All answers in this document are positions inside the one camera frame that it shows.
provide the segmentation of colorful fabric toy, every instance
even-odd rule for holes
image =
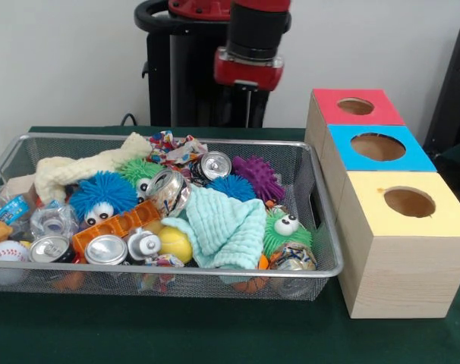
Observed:
[[[233,197],[242,202],[255,199],[255,192],[248,180],[243,177],[230,174],[227,177],[218,177],[206,185],[216,191],[223,192],[228,197]]]
[[[177,141],[170,130],[154,134],[149,141],[153,151],[147,160],[161,165],[177,166],[174,169],[179,168],[179,171],[183,165],[208,152],[206,145],[201,144],[191,135]]]
[[[240,157],[233,158],[233,168],[235,174],[246,178],[254,188],[257,197],[263,201],[270,199],[283,199],[284,189],[276,182],[274,170],[269,162],[255,156],[247,161]]]
[[[137,194],[119,173],[99,172],[82,180],[70,198],[80,221],[95,225],[113,215],[130,211],[137,205]]]
[[[267,258],[283,243],[294,241],[311,248],[313,237],[293,215],[287,215],[280,209],[268,212],[266,234],[263,238],[263,253]]]
[[[257,267],[266,225],[262,201],[240,202],[211,188],[194,186],[185,211],[187,221],[165,218],[162,223],[187,234],[201,268]]]
[[[44,158],[36,166],[34,186],[41,202],[64,202],[65,186],[91,178],[98,171],[115,172],[131,159],[146,158],[153,148],[147,140],[132,133],[120,149],[106,150],[93,157],[71,159],[65,157]]]
[[[141,203],[146,199],[146,191],[150,181],[162,169],[164,169],[162,165],[146,162],[143,159],[134,159],[123,165],[118,172],[135,188],[137,201]]]

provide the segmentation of purple spiky ball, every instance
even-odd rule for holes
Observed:
[[[274,170],[263,158],[251,156],[247,161],[241,157],[233,158],[236,175],[247,179],[261,200],[280,200],[284,198],[284,189],[277,183]]]

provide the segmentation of basket rim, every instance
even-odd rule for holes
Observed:
[[[16,136],[6,147],[0,156],[0,170],[11,158],[21,143],[28,139],[78,139],[78,140],[125,140],[128,135],[104,135],[104,134],[79,134],[79,133],[25,133]],[[334,268],[325,271],[273,271],[259,269],[222,269],[222,268],[197,268],[197,267],[147,267],[136,265],[90,265],[71,263],[34,263],[34,262],[0,262],[0,268],[11,269],[35,269],[55,271],[105,271],[124,273],[152,273],[174,275],[217,275],[232,277],[277,277],[277,278],[331,278],[337,276],[343,269],[343,257],[336,232],[335,216],[331,209],[331,202],[321,172],[319,159],[314,147],[304,142],[284,140],[230,140],[230,139],[205,139],[198,138],[202,143],[213,144],[243,144],[261,146],[294,146],[310,153],[311,167],[318,189],[321,206],[323,207],[324,219],[330,235],[330,243],[334,258]]]

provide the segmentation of red box top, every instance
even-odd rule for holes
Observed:
[[[381,89],[314,89],[327,124],[405,125]]]

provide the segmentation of mint green washcloth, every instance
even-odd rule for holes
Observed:
[[[266,209],[259,199],[241,202],[210,188],[192,186],[187,221],[165,218],[183,231],[201,268],[255,269],[263,250]]]

